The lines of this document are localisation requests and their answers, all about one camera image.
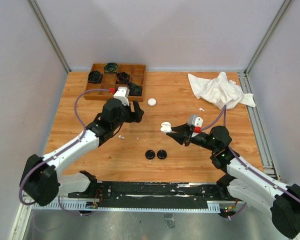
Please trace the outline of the white round case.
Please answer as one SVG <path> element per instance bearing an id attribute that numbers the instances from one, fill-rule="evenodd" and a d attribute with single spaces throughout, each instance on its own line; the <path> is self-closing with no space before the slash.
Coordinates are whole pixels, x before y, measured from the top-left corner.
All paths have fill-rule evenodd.
<path id="1" fill-rule="evenodd" d="M 148 101 L 147 101 L 147 104 L 151 107 L 154 107 L 156 104 L 157 104 L 157 101 L 156 99 L 154 98 L 150 98 Z"/>
<path id="2" fill-rule="evenodd" d="M 172 132 L 172 125 L 169 122 L 165 121 L 165 122 L 161 123 L 160 131 L 162 133 L 165 133 L 165 134 L 166 133 L 171 133 Z"/>

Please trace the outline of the black earbud charging case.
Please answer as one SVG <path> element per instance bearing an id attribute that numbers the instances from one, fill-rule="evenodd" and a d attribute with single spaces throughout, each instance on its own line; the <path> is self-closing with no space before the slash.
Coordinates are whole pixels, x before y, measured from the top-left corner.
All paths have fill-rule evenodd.
<path id="1" fill-rule="evenodd" d="M 157 152 L 157 157 L 161 160 L 164 160 L 166 159 L 168 156 L 167 152 L 163 149 L 160 149 L 158 152 Z"/>

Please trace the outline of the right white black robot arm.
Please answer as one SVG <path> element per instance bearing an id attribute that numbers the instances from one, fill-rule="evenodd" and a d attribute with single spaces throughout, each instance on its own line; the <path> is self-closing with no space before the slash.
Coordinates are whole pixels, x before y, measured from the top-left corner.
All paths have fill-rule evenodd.
<path id="1" fill-rule="evenodd" d="M 215 126 L 210 133 L 186 123 L 160 130 L 180 145 L 195 144 L 211 151 L 213 165 L 225 173 L 217 181 L 220 199 L 233 197 L 263 212 L 289 239 L 300 233 L 300 186 L 278 181 L 248 163 L 229 146 L 232 138 L 225 126 Z"/>

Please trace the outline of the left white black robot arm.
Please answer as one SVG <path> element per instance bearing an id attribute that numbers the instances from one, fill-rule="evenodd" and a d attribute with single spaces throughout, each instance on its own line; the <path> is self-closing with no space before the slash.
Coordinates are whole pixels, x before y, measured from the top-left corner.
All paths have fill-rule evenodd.
<path id="1" fill-rule="evenodd" d="M 87 171 L 63 175 L 69 165 L 86 153 L 100 147 L 113 138 L 124 123 L 139 123 L 144 111 L 138 101 L 133 105 L 110 98 L 94 121 L 83 127 L 82 133 L 55 151 L 43 156 L 31 155 L 25 164 L 19 184 L 19 198 L 22 192 L 28 194 L 34 203 L 46 206 L 56 197 L 79 193 L 91 198 L 97 193 L 97 179 Z"/>

